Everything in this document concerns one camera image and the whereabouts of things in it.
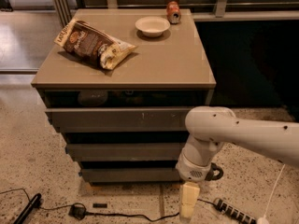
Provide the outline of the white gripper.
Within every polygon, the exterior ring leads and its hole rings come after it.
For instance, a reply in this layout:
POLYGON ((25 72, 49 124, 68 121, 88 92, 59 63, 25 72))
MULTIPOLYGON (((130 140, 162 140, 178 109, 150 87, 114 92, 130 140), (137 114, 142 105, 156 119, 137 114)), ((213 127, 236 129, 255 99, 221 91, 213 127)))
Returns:
POLYGON ((178 157, 176 169, 182 180, 190 181, 182 184, 179 189, 179 220, 182 224, 189 224, 200 193, 196 183, 219 180, 223 177, 223 170, 214 162, 208 165, 194 164, 183 153, 178 157))

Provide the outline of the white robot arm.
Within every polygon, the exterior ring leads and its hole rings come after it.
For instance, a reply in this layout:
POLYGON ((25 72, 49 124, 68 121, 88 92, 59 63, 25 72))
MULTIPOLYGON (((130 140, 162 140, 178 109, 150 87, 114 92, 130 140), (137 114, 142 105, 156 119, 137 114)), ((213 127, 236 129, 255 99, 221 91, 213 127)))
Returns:
POLYGON ((199 197, 199 183, 214 180, 213 157, 225 143, 232 143, 299 167, 299 124, 294 122, 239 119, 226 107, 198 106, 185 118, 189 137, 176 169, 184 184, 179 190, 179 218, 189 224, 199 197))

